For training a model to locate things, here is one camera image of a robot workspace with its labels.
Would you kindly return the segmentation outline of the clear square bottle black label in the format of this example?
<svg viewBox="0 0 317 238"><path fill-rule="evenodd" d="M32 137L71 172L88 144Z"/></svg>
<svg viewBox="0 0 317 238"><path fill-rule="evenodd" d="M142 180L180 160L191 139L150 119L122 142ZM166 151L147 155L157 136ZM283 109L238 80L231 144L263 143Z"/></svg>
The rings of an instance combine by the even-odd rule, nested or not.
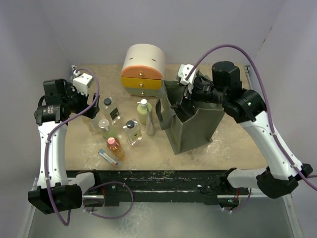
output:
<svg viewBox="0 0 317 238"><path fill-rule="evenodd" d="M108 97L103 100L103 114L112 125L121 119L118 104L114 98Z"/></svg>

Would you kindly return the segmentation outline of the green canvas bag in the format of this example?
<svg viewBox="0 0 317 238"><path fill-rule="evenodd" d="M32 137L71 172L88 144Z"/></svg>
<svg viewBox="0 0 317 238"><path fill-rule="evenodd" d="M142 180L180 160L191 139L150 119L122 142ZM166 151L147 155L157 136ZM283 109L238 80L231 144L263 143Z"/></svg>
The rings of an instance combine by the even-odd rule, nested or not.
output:
<svg viewBox="0 0 317 238"><path fill-rule="evenodd" d="M220 104L194 101L190 104L190 116L173 109L172 105L183 93L184 89L177 81L163 80L155 106L159 125L175 155L210 143L224 116Z"/></svg>

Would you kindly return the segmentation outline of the clear square bottle front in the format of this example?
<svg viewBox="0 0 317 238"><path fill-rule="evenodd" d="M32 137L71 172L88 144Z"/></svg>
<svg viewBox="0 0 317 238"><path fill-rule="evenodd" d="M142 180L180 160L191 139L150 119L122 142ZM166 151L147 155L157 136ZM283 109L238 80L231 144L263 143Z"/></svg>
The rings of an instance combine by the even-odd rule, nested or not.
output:
<svg viewBox="0 0 317 238"><path fill-rule="evenodd" d="M140 124L136 119L128 120L122 128L127 142L131 146L143 139Z"/></svg>

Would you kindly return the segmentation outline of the green pump lotion bottle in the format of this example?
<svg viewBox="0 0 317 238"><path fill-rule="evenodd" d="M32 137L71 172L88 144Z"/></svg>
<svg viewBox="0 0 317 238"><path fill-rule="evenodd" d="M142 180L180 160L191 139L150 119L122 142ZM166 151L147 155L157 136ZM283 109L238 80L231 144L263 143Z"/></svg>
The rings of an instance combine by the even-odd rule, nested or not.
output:
<svg viewBox="0 0 317 238"><path fill-rule="evenodd" d="M152 105L146 100L142 99L141 101L137 102L137 113L139 117L139 122L141 124L146 124L147 121L147 111L149 111L150 116L153 115L153 107Z"/></svg>

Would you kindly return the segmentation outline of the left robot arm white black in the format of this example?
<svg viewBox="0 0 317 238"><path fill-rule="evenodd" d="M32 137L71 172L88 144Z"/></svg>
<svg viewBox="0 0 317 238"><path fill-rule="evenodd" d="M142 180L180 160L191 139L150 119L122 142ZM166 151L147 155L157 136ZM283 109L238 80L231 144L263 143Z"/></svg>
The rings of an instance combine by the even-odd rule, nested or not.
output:
<svg viewBox="0 0 317 238"><path fill-rule="evenodd" d="M80 208L83 195L97 194L102 182L96 170L80 172L69 181L65 167L65 139L70 115L94 119L99 112L99 95L88 105L92 77L83 74L68 82L65 79L43 83L44 96L34 113L41 140L41 165L36 189L28 201L44 214Z"/></svg>

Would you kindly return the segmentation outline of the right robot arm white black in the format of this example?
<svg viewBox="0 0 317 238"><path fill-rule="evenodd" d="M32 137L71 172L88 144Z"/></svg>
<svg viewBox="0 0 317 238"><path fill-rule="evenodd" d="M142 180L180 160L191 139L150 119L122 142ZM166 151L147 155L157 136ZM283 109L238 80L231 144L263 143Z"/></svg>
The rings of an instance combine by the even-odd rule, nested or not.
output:
<svg viewBox="0 0 317 238"><path fill-rule="evenodd" d="M193 65L182 64L176 78L183 95L172 108L189 117L196 102L220 104L250 135L267 163L262 169L227 170L221 176L221 190L232 194L238 188L256 188L272 199L290 194L313 172L311 165L300 162L285 144L269 121L268 106L259 93L242 87L239 67L220 61L212 65L211 72L212 79L208 79Z"/></svg>

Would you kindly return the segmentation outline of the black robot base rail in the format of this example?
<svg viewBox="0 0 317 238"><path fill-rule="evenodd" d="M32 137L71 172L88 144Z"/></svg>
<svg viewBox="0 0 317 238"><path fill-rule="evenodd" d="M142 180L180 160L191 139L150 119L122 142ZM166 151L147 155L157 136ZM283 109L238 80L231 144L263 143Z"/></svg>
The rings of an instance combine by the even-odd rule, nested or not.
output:
<svg viewBox="0 0 317 238"><path fill-rule="evenodd" d="M104 206L121 202L203 203L236 206L247 188L229 188L221 176L224 170L99 170L104 186L84 194L101 200Z"/></svg>

